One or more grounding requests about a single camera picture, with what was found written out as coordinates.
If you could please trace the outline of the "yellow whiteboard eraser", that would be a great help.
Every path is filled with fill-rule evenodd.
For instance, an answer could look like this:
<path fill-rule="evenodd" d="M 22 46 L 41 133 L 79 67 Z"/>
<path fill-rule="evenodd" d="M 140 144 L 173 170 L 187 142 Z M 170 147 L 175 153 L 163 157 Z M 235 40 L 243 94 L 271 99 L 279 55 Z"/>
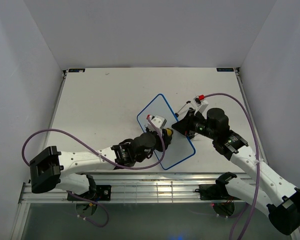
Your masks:
<path fill-rule="evenodd" d="M 168 136 L 172 136 L 173 133 L 174 133 L 174 131 L 173 131 L 172 129 L 170 129 L 170 128 L 166 128 L 165 130 L 166 130 L 166 134 L 167 134 Z"/>

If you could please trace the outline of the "blue framed small whiteboard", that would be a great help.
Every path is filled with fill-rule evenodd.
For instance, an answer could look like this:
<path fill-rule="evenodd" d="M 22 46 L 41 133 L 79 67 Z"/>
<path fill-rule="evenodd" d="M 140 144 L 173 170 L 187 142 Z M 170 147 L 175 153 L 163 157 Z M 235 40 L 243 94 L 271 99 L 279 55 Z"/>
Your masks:
<path fill-rule="evenodd" d="M 153 122 L 156 127 L 160 127 L 164 123 L 164 129 L 171 129 L 172 125 L 179 121 L 165 96 L 161 93 L 153 98 L 136 116 L 137 122 L 143 132 L 146 131 L 146 128 L 151 128 L 147 120 L 147 116 L 149 115 L 156 117 L 156 120 L 160 122 Z M 191 140 L 178 131 L 174 131 L 171 144 L 165 151 L 164 159 L 160 165 L 162 169 L 169 170 L 195 154 L 196 149 Z"/>

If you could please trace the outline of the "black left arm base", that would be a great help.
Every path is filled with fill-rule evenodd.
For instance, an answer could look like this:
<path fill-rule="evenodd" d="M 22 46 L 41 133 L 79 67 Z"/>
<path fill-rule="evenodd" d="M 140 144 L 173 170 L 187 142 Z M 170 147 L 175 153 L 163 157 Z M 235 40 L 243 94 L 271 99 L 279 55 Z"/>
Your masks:
<path fill-rule="evenodd" d="M 83 189 L 82 194 L 74 192 L 73 195 L 77 195 L 80 198 L 92 200 L 92 201 L 110 201 L 112 186 L 111 185 L 96 185 L 94 187 L 88 187 Z"/>

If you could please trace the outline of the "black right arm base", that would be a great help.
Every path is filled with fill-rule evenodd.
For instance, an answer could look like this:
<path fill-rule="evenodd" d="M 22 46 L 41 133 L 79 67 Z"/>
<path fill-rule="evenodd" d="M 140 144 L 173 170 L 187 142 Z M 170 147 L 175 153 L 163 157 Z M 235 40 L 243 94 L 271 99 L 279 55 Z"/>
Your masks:
<path fill-rule="evenodd" d="M 215 184 L 200 184 L 195 190 L 200 200 L 239 200 L 228 194 L 224 186 Z"/>

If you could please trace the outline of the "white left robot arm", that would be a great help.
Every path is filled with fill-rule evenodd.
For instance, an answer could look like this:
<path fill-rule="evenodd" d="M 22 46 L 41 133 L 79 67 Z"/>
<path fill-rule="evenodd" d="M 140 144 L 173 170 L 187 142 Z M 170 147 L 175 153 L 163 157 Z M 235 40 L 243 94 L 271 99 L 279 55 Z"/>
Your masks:
<path fill-rule="evenodd" d="M 89 171 L 134 168 L 136 163 L 151 158 L 154 151 L 164 154 L 173 133 L 170 128 L 147 129 L 134 139 L 98 151 L 67 152 L 48 146 L 29 162 L 31 191 L 42 194 L 60 189 L 90 200 L 97 188 Z"/>

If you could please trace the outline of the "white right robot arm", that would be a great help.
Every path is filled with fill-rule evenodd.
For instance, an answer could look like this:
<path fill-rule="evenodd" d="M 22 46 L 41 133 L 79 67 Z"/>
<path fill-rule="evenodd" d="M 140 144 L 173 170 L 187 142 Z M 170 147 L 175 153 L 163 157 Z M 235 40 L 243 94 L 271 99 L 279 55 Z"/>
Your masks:
<path fill-rule="evenodd" d="M 248 174 L 259 190 L 254 205 L 280 233 L 288 236 L 300 227 L 300 188 L 257 159 L 248 142 L 230 129 L 229 118 L 222 109 L 211 108 L 206 117 L 189 109 L 172 128 L 186 137 L 199 134 L 211 139 L 219 154 Z"/>

